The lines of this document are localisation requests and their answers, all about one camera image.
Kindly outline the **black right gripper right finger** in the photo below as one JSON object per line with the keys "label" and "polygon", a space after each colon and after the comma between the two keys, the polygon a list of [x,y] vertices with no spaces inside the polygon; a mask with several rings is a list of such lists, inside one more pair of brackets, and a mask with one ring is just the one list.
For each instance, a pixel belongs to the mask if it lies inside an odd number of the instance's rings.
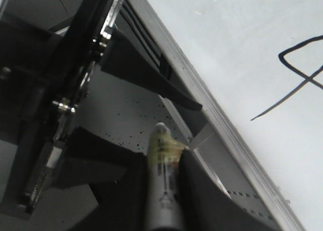
{"label": "black right gripper right finger", "polygon": [[187,230],[273,230],[225,195],[197,162],[182,151],[178,185]]}

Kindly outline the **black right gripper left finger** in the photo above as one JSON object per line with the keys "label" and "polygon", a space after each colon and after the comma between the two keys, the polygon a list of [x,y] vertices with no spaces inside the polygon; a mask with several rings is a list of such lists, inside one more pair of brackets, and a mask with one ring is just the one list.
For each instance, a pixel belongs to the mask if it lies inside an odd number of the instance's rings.
{"label": "black right gripper left finger", "polygon": [[202,104],[182,92],[161,75],[119,30],[100,37],[101,70],[165,97],[189,110],[202,110]]}

